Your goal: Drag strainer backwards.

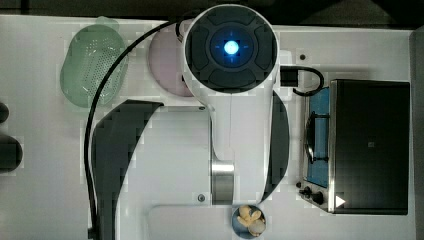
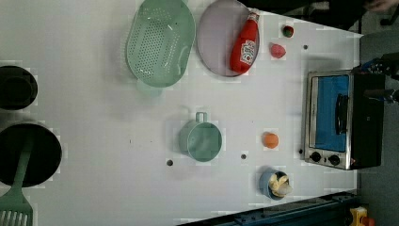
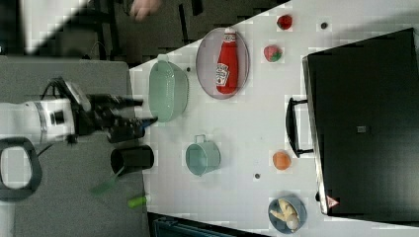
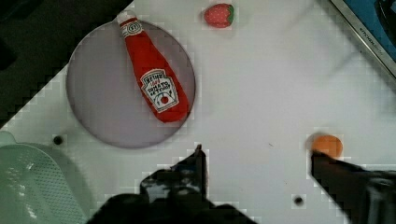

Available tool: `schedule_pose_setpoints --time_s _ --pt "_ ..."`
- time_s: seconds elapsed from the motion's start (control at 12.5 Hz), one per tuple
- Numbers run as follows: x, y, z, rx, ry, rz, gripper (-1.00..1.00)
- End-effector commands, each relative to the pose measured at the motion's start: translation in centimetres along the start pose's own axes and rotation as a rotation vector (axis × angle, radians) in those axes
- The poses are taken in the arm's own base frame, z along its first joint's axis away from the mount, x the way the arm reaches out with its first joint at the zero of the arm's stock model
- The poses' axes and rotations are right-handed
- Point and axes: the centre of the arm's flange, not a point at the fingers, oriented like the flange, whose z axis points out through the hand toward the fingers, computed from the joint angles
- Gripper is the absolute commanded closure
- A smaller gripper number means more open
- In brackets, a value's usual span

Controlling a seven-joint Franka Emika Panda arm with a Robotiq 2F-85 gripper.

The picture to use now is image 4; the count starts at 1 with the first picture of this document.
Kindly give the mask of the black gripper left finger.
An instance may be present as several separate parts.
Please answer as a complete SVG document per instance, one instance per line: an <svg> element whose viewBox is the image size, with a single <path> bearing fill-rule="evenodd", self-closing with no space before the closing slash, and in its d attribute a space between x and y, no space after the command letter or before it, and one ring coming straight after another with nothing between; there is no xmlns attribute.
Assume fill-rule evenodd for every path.
<svg viewBox="0 0 396 224"><path fill-rule="evenodd" d="M144 178L139 185L140 193L148 197L150 203L167 199L172 193L197 192L207 194L207 162L202 145L187 158L168 169L160 169Z"/></svg>

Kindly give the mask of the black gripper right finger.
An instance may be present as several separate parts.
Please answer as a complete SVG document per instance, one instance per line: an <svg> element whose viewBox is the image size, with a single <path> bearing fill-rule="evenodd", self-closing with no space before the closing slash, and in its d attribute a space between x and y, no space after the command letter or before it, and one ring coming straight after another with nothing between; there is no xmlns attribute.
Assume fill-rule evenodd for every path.
<svg viewBox="0 0 396 224"><path fill-rule="evenodd" d="M312 151L310 173L351 224L396 223L394 171L368 171Z"/></svg>

